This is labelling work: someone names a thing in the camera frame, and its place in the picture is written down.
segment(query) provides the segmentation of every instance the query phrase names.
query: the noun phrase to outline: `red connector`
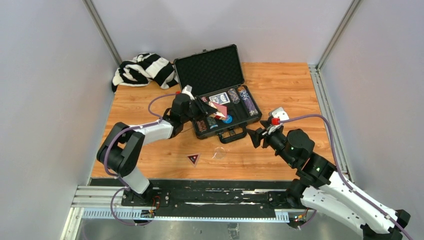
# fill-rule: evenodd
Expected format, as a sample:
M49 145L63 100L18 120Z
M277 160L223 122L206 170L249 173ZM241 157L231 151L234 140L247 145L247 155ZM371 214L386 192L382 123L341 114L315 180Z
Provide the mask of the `red connector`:
M280 123L279 123L279 121L280 121L280 119L279 118L273 118L273 119L271 119L271 124L272 125L279 125Z

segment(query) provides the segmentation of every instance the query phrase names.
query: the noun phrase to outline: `gray floor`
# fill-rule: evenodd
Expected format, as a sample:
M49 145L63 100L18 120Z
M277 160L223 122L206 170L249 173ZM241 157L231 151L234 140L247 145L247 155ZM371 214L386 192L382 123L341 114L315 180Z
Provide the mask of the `gray floor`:
M361 240L332 218L317 214L302 230L285 223L241 222L238 237L228 222L153 221L147 226L125 226L110 219L83 219L78 240Z

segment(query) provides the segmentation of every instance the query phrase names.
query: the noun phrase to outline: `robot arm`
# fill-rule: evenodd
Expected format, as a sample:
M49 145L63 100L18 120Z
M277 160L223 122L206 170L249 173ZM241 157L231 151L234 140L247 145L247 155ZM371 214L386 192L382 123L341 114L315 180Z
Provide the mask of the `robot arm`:
M337 172L336 166L313 152L315 143L301 129L283 134L281 121L289 117L282 107L270 112L269 119L261 121L265 129L248 130L255 148L271 146L292 169L297 169L299 179L293 180L287 189L287 201L292 207L305 206L324 213L343 223L364 240L400 240L400 229L390 220L406 227L410 215L404 210L393 210L376 201L346 177ZM383 215L369 202L379 206Z
M165 111L162 119L141 125L116 123L97 152L97 160L112 169L141 199L151 199L151 184L137 167L142 147L173 138L183 130L184 123L216 112L215 108L194 97L191 89L188 85L175 96L172 107Z

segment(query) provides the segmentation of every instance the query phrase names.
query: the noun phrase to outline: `open case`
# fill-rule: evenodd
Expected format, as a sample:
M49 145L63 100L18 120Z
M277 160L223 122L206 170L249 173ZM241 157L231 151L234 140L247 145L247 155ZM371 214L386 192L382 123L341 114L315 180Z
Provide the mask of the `open case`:
M226 93L228 96L229 102L223 105L227 107L227 114L231 116L232 121L224 123L215 119L216 124L213 128L209 121L204 121L206 128L200 128L194 121L193 128L197 138L205 139L218 135L221 143L227 144L244 138L247 135L246 126L261 119L262 113L258 105L248 87L243 85L245 78L235 44L177 58L174 60L174 65L181 89L190 85L194 96L207 97L208 101L209 97L218 94ZM235 90L239 101L233 100L229 93L231 89ZM243 89L251 100L250 104L247 104L241 96L239 90ZM251 113L252 108L256 109L254 113ZM241 128L242 132L236 133L237 128Z

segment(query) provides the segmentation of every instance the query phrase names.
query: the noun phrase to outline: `striped cloth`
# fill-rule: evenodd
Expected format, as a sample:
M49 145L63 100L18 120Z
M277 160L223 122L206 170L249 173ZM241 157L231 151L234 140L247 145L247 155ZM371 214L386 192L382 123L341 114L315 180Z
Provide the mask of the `striped cloth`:
M162 89L178 84L174 66L156 53L140 53L131 61L123 61L112 79L112 90L118 85L144 87L155 81Z

